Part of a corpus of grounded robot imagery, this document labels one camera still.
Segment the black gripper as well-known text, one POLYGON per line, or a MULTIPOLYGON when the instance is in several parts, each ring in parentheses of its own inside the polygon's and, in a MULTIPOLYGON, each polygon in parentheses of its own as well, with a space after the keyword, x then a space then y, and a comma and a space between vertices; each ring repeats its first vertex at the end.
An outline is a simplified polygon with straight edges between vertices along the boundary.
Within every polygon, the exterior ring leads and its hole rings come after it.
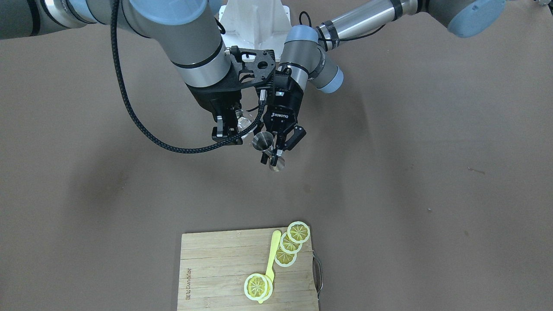
POLYGON ((197 103, 210 112, 216 126, 213 128, 212 139, 216 143, 235 136, 241 132, 238 127, 236 111, 242 108, 240 90, 221 91, 213 87, 193 87, 186 85, 197 103))
MULTIPOLYGON (((304 127, 298 124, 304 90, 292 77, 293 70, 284 67, 274 75, 274 97, 263 116, 265 128, 276 135, 293 135, 283 145, 283 150, 292 150, 306 136, 304 127)), ((279 149, 269 148, 261 152, 261 164, 278 167, 282 165, 282 153, 279 149)))

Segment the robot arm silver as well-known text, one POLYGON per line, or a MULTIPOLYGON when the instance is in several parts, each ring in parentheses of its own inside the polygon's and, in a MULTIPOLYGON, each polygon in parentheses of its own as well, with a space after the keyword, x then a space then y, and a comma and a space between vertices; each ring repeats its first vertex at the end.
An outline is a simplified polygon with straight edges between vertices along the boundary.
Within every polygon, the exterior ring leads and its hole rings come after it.
POLYGON ((237 71, 225 55, 222 27, 207 0, 3 0, 1 39, 35 37, 89 24, 126 29, 157 41, 198 104, 216 122, 213 140, 241 144, 237 110, 241 91, 223 91, 236 82, 237 71))
POLYGON ((298 124, 305 88, 330 94, 343 83, 343 71, 328 51, 348 41, 376 34, 404 15, 427 13, 456 37, 468 38, 484 31, 502 14, 504 0, 370 0, 312 28, 296 25, 289 31, 274 73, 264 130, 255 130, 252 145, 262 153, 261 163, 273 171, 284 167, 283 153, 306 135, 298 124))

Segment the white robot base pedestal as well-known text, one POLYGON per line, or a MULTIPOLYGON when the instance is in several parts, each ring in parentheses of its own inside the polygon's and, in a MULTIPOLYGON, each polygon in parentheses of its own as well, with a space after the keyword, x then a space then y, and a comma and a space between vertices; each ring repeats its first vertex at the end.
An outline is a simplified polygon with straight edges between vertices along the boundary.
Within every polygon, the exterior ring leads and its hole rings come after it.
POLYGON ((273 50, 277 60, 292 29, 289 7, 280 0, 228 0, 219 8, 219 21, 225 47, 273 50))

